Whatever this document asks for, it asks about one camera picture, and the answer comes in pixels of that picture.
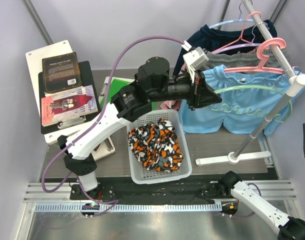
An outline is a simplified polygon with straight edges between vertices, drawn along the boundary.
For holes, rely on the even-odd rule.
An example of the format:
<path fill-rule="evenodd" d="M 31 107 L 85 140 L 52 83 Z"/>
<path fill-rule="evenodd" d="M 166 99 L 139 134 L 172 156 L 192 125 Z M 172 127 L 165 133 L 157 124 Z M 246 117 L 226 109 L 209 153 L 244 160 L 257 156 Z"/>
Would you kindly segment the white clothes rack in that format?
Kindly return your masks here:
<path fill-rule="evenodd" d="M 242 4 L 245 6 L 249 14 L 255 12 L 253 4 L 249 0 L 243 0 Z M 273 38 L 258 14 L 251 16 L 251 18 L 253 19 L 255 25 L 259 29 L 265 41 L 270 38 Z M 273 52 L 279 63 L 282 63 L 282 65 L 284 66 L 290 66 L 292 68 L 289 61 L 284 56 L 282 49 L 280 49 L 279 47 L 273 47 L 271 51 Z M 286 105 L 286 103 L 290 101 L 293 97 L 295 97 L 305 87 L 305 74 L 297 75 L 294 69 L 292 68 L 292 70 L 287 71 L 284 75 L 288 77 L 288 81 L 290 84 L 289 88 L 282 96 L 282 98 L 278 101 L 278 103 L 272 108 L 272 110 L 264 117 L 264 120 L 254 129 L 254 131 L 252 131 L 252 133 L 248 135 L 248 137 L 243 141 L 243 143 L 238 147 L 238 149 L 223 156 L 197 158 L 195 160 L 195 163 L 198 166 L 207 166 L 222 163 L 236 165 L 237 163 L 242 161 L 264 159 L 272 155 L 271 152 L 268 150 L 251 153 L 243 153 L 243 151 L 254 139 L 257 138 L 257 136 L 273 120 L 273 117 L 277 113 L 279 113 L 279 111 Z"/>

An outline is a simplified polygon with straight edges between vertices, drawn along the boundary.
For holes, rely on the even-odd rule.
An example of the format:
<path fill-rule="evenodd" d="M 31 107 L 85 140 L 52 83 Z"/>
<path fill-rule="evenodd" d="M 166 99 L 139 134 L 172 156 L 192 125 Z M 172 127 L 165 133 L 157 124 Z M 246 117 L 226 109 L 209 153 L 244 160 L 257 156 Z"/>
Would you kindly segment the green plastic hanger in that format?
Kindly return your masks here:
<path fill-rule="evenodd" d="M 237 90 L 246 90 L 246 89 L 259 89 L 259 90 L 266 90 L 266 91 L 271 91 L 278 93 L 279 95 L 284 95 L 284 93 L 274 87 L 268 87 L 268 86 L 263 86 L 263 85 L 240 85 L 240 86 L 232 86 L 232 87 L 226 87 L 226 88 L 221 88 L 218 90 L 215 90 L 215 93 L 221 94 L 225 92 L 230 92 L 230 91 L 237 91 Z M 265 117 L 268 112 L 264 112 L 262 108 L 254 109 L 253 107 L 245 107 L 243 110 L 241 110 L 240 105 L 234 105 L 231 108 L 229 108 L 229 105 L 227 103 L 222 103 L 219 107 L 216 107 L 214 104 L 211 105 L 210 110 L 214 112 L 223 112 L 230 114 L 234 112 L 237 115 L 243 115 L 246 114 L 247 116 L 256 116 L 257 118 L 263 118 Z M 293 112 L 293 104 L 292 101 L 288 101 L 288 112 L 285 115 L 285 117 L 282 120 L 279 120 L 281 117 L 281 114 L 278 113 L 276 114 L 272 120 L 277 122 L 277 123 L 284 123 L 291 115 Z"/>

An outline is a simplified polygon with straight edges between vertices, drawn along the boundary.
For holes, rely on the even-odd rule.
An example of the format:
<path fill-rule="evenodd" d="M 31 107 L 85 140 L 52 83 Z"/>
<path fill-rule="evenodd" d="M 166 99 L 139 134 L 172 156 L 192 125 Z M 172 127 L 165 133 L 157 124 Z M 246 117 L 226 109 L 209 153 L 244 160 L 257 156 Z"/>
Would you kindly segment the purple hanger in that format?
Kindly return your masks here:
<path fill-rule="evenodd" d="M 212 51 L 213 54 L 221 54 L 221 53 L 224 53 L 224 52 L 227 52 L 227 51 L 230 51 L 230 50 L 235 50 L 235 49 L 241 49 L 241 48 L 249 48 L 249 47 L 259 47 L 261 45 L 261 43 L 255 43 L 254 42 L 254 39 L 256 37 L 256 35 L 254 34 L 254 29 L 256 28 L 257 26 L 253 26 L 252 29 L 251 29 L 251 34 L 253 36 L 253 39 L 251 41 L 247 41 L 245 39 L 243 39 L 243 34 L 244 34 L 244 31 L 245 29 L 243 28 L 241 33 L 240 33 L 240 36 L 237 40 L 233 41 L 232 43 L 229 43 L 219 49 L 216 49 L 214 51 Z M 234 43 L 238 42 L 239 40 L 241 40 L 243 43 L 240 43 L 240 44 L 236 44 L 236 45 L 233 45 Z"/>

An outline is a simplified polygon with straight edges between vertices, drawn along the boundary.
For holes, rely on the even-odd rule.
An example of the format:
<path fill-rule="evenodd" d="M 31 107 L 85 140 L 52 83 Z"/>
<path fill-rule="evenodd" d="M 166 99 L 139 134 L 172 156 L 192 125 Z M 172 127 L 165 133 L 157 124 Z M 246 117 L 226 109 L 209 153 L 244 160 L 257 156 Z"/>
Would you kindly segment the light blue hanger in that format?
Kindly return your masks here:
<path fill-rule="evenodd" d="M 232 19 L 232 20 L 226 20 L 226 21 L 222 21 L 213 25 L 209 26 L 209 29 L 214 29 L 216 27 L 221 27 L 223 25 L 226 24 L 231 24 L 231 23 L 241 23 L 241 22 L 254 22 L 252 19 Z"/>

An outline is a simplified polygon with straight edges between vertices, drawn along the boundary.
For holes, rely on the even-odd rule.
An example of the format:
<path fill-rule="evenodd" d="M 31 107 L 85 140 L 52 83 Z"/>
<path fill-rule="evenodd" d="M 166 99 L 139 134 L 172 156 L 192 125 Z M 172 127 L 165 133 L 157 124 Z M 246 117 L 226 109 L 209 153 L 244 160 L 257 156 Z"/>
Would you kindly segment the navy blue shorts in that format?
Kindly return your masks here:
<path fill-rule="evenodd" d="M 272 37 L 276 38 L 278 36 L 277 30 L 273 23 L 270 20 L 264 21 L 267 24 L 267 28 L 271 33 Z M 263 43 L 264 37 L 260 33 L 257 27 L 254 28 L 253 33 L 255 34 L 254 43 Z M 230 42 L 236 40 L 241 34 L 240 31 L 222 31 L 217 29 L 209 29 L 207 25 L 204 25 L 197 32 L 195 32 L 187 41 L 193 47 L 201 47 L 204 51 L 210 51 L 211 53 Z M 252 36 L 252 27 L 246 28 L 243 33 L 243 38 L 247 41 L 251 41 L 253 39 Z M 233 55 L 240 53 L 250 53 L 255 50 L 256 47 L 245 47 L 239 49 L 233 49 L 225 51 L 221 54 Z M 176 65 L 173 70 L 173 75 L 180 74 L 182 66 L 184 65 L 183 55 L 187 52 L 184 49 L 181 49 L 180 54 L 178 56 Z"/>

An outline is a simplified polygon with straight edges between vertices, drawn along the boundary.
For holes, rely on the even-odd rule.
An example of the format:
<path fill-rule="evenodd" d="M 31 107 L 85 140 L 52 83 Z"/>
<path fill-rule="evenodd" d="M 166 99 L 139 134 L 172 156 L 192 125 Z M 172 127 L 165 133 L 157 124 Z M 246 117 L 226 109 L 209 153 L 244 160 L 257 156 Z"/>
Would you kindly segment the orange camouflage shorts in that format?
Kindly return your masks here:
<path fill-rule="evenodd" d="M 172 173 L 180 169 L 184 154 L 175 129 L 171 121 L 160 118 L 127 133 L 132 154 L 147 171 Z"/>

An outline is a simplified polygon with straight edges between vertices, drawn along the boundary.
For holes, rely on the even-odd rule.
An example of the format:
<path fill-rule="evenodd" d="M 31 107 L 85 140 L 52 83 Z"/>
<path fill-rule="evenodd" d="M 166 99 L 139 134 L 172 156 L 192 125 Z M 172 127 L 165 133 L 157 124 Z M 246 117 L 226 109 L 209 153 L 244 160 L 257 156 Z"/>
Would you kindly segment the white plastic basket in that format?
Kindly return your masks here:
<path fill-rule="evenodd" d="M 183 161 L 180 165 L 179 170 L 175 172 L 158 172 L 154 170 L 146 170 L 142 166 L 142 164 L 136 160 L 135 156 L 130 150 L 130 147 L 128 146 L 131 178 L 136 184 L 157 184 L 161 182 L 176 181 L 182 178 L 186 178 L 192 173 L 190 154 L 183 127 L 180 122 L 179 114 L 177 111 L 154 110 L 128 125 L 127 133 L 132 128 L 137 128 L 141 125 L 148 124 L 150 122 L 156 123 L 159 119 L 165 119 L 173 123 L 175 127 L 175 133 L 178 137 L 180 149 L 184 154 Z"/>

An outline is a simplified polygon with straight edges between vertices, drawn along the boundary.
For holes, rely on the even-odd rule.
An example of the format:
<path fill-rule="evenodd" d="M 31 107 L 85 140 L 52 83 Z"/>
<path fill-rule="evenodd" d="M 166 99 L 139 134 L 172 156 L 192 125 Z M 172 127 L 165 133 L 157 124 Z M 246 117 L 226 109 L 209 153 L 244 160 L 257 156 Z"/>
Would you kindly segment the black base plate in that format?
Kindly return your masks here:
<path fill-rule="evenodd" d="M 130 177 L 101 177 L 87 194 L 97 201 L 120 205 L 199 205 L 236 201 L 223 192 L 213 175 L 191 175 L 180 180 L 136 184 Z"/>

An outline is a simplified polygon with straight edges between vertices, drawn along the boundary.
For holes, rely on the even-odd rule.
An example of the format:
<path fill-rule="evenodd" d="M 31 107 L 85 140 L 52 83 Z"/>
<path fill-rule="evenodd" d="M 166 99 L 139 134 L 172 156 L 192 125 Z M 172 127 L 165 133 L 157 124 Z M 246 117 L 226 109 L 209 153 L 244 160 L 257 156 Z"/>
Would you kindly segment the pink plastic hanger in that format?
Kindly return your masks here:
<path fill-rule="evenodd" d="M 284 49 L 287 46 L 286 41 L 280 37 L 273 37 L 266 41 L 264 41 L 257 49 L 256 56 L 260 60 L 257 66 L 244 66 L 244 67 L 231 67 L 225 68 L 225 73 L 241 73 L 241 72 L 269 72 L 274 74 L 286 74 L 287 71 L 292 70 L 291 66 L 284 66 L 282 62 L 280 62 L 281 68 L 275 67 L 266 67 L 269 56 L 264 53 L 264 49 L 270 47 L 272 50 L 273 47 L 279 47 L 280 49 Z"/>

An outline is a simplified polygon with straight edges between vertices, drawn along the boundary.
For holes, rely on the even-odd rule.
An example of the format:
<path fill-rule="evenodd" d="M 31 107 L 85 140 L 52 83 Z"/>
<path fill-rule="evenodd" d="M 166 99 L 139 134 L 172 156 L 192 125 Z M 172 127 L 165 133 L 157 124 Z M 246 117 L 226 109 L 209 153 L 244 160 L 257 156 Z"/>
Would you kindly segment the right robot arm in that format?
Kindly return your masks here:
<path fill-rule="evenodd" d="M 218 191 L 225 198 L 234 197 L 247 205 L 277 234 L 277 239 L 305 240 L 304 220 L 274 207 L 254 192 L 235 172 L 229 171 L 218 180 Z"/>

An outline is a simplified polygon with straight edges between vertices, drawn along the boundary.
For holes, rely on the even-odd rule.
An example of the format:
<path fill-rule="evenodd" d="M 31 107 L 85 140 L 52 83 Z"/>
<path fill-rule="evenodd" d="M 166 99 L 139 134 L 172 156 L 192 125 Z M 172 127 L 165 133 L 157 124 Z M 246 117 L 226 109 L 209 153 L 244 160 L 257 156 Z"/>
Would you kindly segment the black clipboard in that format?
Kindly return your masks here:
<path fill-rule="evenodd" d="M 97 94 L 97 90 L 96 90 L 96 86 L 95 86 L 90 62 L 89 61 L 82 61 L 82 62 L 79 62 L 78 64 L 79 64 L 82 83 L 86 86 L 92 85 L 94 96 L 95 96 L 95 101 L 96 101 L 96 104 L 97 104 L 97 107 L 98 107 L 98 112 L 97 113 L 92 113 L 92 114 L 85 115 L 85 121 L 83 123 L 86 124 L 86 123 L 90 122 L 91 120 L 93 120 L 95 118 L 95 116 L 101 112 L 101 107 L 100 107 L 100 103 L 99 103 L 99 100 L 98 100 L 98 94 Z M 38 74 L 39 100 L 37 101 L 39 104 L 41 103 L 41 99 L 45 97 L 44 85 L 45 84 L 44 84 L 44 80 L 43 80 L 43 73 L 40 72 Z M 59 129 L 57 124 L 53 124 L 53 125 L 50 125 L 50 126 L 42 126 L 42 124 L 40 125 L 40 131 L 43 135 L 54 133 L 54 132 L 59 131 L 59 130 L 60 129 Z"/>

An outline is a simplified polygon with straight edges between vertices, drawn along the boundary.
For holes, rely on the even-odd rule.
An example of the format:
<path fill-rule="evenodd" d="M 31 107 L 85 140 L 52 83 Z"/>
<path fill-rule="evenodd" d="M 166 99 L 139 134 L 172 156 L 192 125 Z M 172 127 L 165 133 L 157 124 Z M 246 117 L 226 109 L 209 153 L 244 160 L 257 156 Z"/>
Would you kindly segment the dark brown book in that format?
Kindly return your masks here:
<path fill-rule="evenodd" d="M 42 59 L 44 92 L 55 94 L 82 86 L 76 52 Z"/>

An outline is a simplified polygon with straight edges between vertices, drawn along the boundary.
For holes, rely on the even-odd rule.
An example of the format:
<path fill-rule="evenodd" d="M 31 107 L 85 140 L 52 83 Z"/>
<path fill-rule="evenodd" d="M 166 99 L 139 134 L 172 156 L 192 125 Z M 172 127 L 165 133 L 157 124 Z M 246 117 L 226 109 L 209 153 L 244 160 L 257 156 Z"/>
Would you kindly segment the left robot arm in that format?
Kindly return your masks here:
<path fill-rule="evenodd" d="M 89 200 L 99 193 L 92 151 L 111 134 L 152 111 L 152 102 L 186 100 L 195 110 L 220 103 L 202 73 L 207 56 L 184 55 L 185 73 L 170 77 L 170 64 L 163 57 L 152 57 L 138 68 L 134 81 L 122 87 L 91 121 L 88 129 L 72 136 L 60 136 L 59 145 L 65 151 L 65 167 L 73 172 L 82 185 L 81 193 Z"/>

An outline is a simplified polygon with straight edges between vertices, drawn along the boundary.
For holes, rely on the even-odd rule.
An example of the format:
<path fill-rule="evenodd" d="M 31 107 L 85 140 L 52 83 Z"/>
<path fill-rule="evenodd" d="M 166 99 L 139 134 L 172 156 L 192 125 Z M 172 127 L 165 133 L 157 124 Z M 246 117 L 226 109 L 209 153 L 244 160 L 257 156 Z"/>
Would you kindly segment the grey shorts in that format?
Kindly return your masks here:
<path fill-rule="evenodd" d="M 227 68 L 256 67 L 261 61 L 257 57 L 256 50 L 253 50 L 248 53 L 238 52 L 233 55 L 228 55 L 224 53 L 214 54 L 210 51 L 206 51 L 206 49 L 204 49 L 204 52 L 208 57 L 208 61 L 201 69 L 203 73 L 208 72 L 214 69 L 215 67 L 221 65 L 224 65 Z M 263 54 L 268 56 L 268 60 L 264 65 L 266 68 L 282 68 L 281 64 L 279 63 L 271 49 L 265 49 L 263 51 Z"/>

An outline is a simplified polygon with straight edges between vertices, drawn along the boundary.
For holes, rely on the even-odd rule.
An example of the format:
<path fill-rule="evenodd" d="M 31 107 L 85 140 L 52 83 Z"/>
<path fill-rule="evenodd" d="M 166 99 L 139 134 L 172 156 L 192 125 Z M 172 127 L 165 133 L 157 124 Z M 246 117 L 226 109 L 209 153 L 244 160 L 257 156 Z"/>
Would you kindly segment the thin pink hanger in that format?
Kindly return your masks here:
<path fill-rule="evenodd" d="M 247 20 L 250 17 L 252 17 L 253 15 L 259 15 L 259 17 L 261 17 L 262 13 L 260 11 L 254 11 L 254 12 L 250 13 L 245 19 Z M 253 37 L 252 41 L 248 41 L 246 39 L 243 39 L 243 34 L 244 34 L 244 31 L 245 31 L 246 23 L 247 22 L 243 22 L 243 27 L 241 29 L 240 36 L 236 40 L 227 44 L 226 45 L 227 47 L 229 47 L 231 45 L 233 45 L 234 48 L 258 47 L 260 45 L 259 43 L 254 43 L 255 37 Z"/>

